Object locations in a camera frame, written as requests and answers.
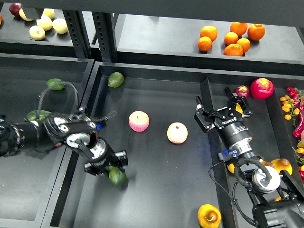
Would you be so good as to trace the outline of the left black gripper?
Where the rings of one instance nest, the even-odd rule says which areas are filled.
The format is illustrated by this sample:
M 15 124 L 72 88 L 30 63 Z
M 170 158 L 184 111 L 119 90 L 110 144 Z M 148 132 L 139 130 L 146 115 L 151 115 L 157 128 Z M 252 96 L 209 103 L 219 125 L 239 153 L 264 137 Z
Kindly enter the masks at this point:
M 108 142 L 98 142 L 90 151 L 94 156 L 84 164 L 84 171 L 94 176 L 108 174 L 111 167 L 124 171 L 128 165 L 127 152 L 115 152 Z

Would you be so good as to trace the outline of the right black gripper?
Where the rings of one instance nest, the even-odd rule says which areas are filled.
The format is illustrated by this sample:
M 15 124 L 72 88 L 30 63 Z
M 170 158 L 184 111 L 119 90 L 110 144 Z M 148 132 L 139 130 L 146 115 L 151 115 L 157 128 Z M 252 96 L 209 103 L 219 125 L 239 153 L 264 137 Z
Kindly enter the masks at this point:
M 224 92 L 228 98 L 227 108 L 211 110 L 202 104 L 199 96 L 194 119 L 204 133 L 216 129 L 226 148 L 231 149 L 239 143 L 249 143 L 252 134 L 243 121 L 251 116 L 251 109 L 244 96 L 238 96 L 225 87 Z

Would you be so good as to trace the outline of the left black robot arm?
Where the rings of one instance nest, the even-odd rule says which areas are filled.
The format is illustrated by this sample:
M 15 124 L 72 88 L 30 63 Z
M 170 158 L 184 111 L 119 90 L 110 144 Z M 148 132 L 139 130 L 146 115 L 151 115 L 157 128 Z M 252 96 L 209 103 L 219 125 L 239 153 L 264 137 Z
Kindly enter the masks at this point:
M 108 175 L 118 171 L 125 174 L 128 164 L 126 151 L 114 152 L 108 142 L 98 136 L 98 131 L 105 127 L 106 121 L 116 116 L 111 111 L 101 118 L 89 118 L 84 107 L 79 106 L 78 91 L 74 89 L 74 103 L 77 110 L 71 114 L 53 112 L 40 117 L 45 95 L 54 87 L 71 85 L 59 81 L 46 88 L 41 94 L 37 109 L 32 119 L 22 123 L 8 123 L 0 117 L 0 154 L 14 156 L 21 151 L 35 150 L 50 152 L 65 146 L 85 159 L 84 170 L 92 175 Z

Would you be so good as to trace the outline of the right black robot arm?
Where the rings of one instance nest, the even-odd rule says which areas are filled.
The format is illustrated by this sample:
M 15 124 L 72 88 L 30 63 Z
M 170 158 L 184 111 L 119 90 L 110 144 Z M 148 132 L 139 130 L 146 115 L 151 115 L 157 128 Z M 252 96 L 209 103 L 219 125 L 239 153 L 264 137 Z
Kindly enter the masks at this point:
M 304 226 L 304 191 L 286 169 L 276 171 L 265 166 L 250 141 L 252 135 L 243 119 L 252 113 L 247 99 L 224 89 L 228 105 L 212 110 L 196 97 L 194 118 L 203 132 L 216 129 L 226 150 L 217 154 L 218 162 L 234 166 L 235 184 L 242 185 L 253 204 L 249 218 L 243 219 L 256 228 L 302 228 Z

